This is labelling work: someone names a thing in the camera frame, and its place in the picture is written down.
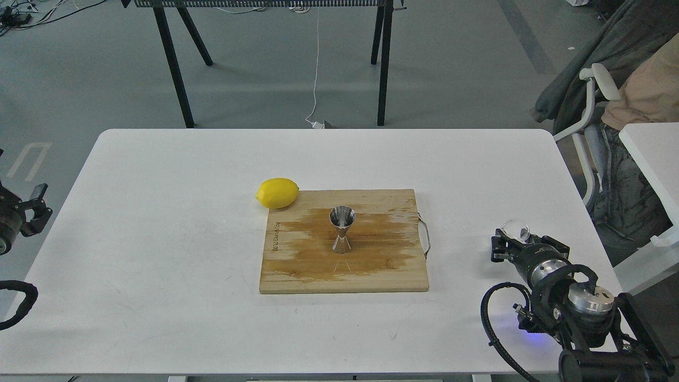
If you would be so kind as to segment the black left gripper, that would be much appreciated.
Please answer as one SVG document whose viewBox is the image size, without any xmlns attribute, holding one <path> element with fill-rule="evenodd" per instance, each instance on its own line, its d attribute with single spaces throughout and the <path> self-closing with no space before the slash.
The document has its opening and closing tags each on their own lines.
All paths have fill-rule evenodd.
<svg viewBox="0 0 679 382">
<path fill-rule="evenodd" d="M 31 237 L 43 232 L 53 215 L 53 210 L 46 205 L 44 200 L 47 189 L 48 184 L 36 185 L 31 198 L 24 202 L 20 199 L 2 199 L 1 255 L 12 249 L 20 233 L 20 228 L 24 237 Z"/>
</svg>

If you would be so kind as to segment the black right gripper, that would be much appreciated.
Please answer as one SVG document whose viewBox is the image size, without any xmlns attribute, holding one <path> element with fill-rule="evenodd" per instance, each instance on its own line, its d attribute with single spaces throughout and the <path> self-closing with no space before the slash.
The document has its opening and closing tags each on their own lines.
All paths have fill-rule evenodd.
<svg viewBox="0 0 679 382">
<path fill-rule="evenodd" d="M 531 239 L 533 244 L 523 248 L 522 241 L 497 228 L 491 237 L 490 260 L 493 263 L 509 261 L 515 264 L 527 285 L 535 287 L 550 273 L 571 264 L 570 247 L 550 236 L 531 235 Z"/>
</svg>

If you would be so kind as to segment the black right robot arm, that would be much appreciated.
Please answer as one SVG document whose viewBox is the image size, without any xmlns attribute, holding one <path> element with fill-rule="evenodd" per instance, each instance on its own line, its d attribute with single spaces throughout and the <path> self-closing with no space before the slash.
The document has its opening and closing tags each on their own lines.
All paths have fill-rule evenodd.
<svg viewBox="0 0 679 382">
<path fill-rule="evenodd" d="M 571 263 L 569 254 L 567 245 L 549 236 L 527 232 L 514 238 L 505 229 L 495 230 L 491 261 L 513 264 L 524 283 L 506 281 L 483 295 L 480 315 L 489 346 L 525 380 L 536 380 L 501 344 L 489 317 L 493 293 L 514 288 L 524 297 L 524 304 L 513 306 L 519 329 L 548 334 L 562 347 L 560 380 L 669 380 L 676 372 L 673 358 L 633 296 L 602 288 L 596 273 Z"/>
</svg>

